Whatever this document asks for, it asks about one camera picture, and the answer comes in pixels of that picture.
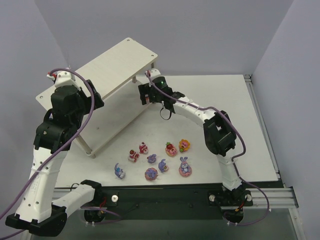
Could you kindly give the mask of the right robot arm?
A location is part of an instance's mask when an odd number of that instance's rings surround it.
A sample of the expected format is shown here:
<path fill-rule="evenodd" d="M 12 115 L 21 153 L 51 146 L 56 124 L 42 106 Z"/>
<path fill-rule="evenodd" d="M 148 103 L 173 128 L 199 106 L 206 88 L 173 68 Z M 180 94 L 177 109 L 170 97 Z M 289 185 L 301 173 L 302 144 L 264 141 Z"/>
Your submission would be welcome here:
<path fill-rule="evenodd" d="M 218 156 L 223 187 L 229 191 L 240 187 L 242 181 L 239 173 L 233 166 L 232 160 L 227 158 L 227 152 L 236 146 L 237 131 L 225 111 L 217 110 L 212 106 L 202 107 L 183 93 L 173 91 L 167 85 L 164 76 L 138 85 L 138 91 L 143 105 L 162 104 L 170 113 L 184 116 L 202 127 L 207 149 Z"/>

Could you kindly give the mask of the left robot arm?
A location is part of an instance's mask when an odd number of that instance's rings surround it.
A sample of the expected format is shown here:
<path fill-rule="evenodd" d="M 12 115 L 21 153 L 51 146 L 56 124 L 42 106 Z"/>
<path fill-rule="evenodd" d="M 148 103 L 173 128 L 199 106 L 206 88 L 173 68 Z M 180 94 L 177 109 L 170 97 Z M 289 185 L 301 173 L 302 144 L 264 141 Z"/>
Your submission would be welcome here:
<path fill-rule="evenodd" d="M 18 195 L 21 204 L 6 217 L 6 226 L 37 236 L 56 237 L 68 217 L 98 195 L 101 184 L 85 180 L 76 190 L 52 200 L 71 143 L 88 123 L 84 116 L 89 119 L 95 109 L 104 106 L 93 83 L 85 80 L 84 84 L 90 96 L 74 81 L 57 87 L 51 95 L 52 107 L 36 129 L 30 177 Z"/>

